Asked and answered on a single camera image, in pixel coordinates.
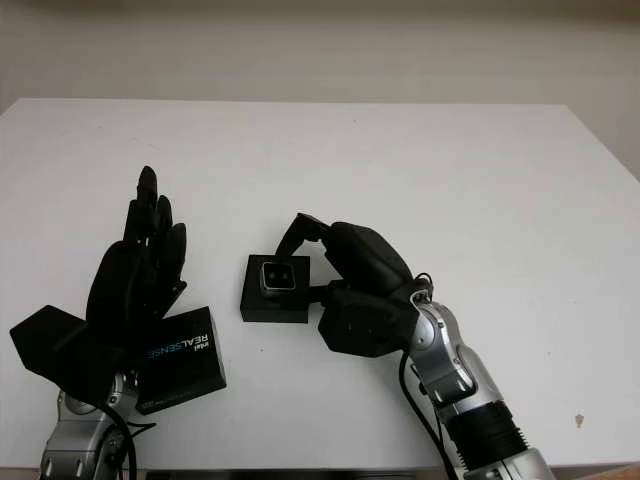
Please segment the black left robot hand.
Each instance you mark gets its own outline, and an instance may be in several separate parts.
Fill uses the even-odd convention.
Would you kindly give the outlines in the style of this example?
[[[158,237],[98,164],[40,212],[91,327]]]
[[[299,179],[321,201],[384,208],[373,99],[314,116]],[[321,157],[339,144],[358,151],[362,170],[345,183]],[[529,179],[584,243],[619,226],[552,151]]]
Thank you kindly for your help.
[[[186,226],[173,221],[155,171],[143,167],[123,237],[105,252],[89,293],[86,320],[102,342],[134,349],[166,315],[186,288],[186,247]]]

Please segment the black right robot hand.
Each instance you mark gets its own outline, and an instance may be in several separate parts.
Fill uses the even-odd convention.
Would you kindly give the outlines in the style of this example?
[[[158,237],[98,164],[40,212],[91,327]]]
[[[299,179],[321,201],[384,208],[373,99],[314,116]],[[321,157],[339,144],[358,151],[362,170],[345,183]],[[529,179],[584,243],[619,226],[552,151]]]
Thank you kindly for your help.
[[[275,255],[284,260],[306,241],[325,247],[325,257],[340,275],[326,291],[348,289],[376,298],[404,301],[415,285],[398,252],[375,230],[348,222],[330,225],[299,213],[285,232]]]

